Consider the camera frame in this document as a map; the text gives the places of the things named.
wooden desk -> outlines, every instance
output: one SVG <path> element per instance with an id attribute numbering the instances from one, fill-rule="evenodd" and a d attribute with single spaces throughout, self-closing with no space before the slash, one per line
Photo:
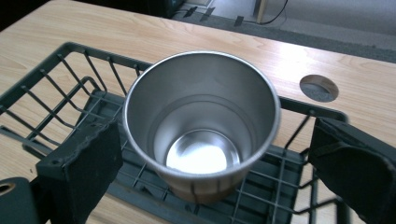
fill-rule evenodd
<path id="1" fill-rule="evenodd" d="M 353 125 L 396 147 L 396 64 L 74 1 L 50 1 L 0 33 L 0 92 L 67 41 L 149 63 L 188 50 L 224 51 L 256 65 L 279 95 L 344 111 Z M 310 74 L 331 79 L 338 86 L 338 98 L 331 103 L 307 98 L 299 82 Z M 294 131 L 293 120 L 293 116 L 283 115 L 277 143 L 283 144 Z M 303 134 L 302 138 L 308 141 L 309 136 Z M 0 179 L 33 179 L 37 159 L 21 150 L 20 144 L 4 136 L 0 140 Z M 89 222 L 162 221 L 106 196 Z"/>

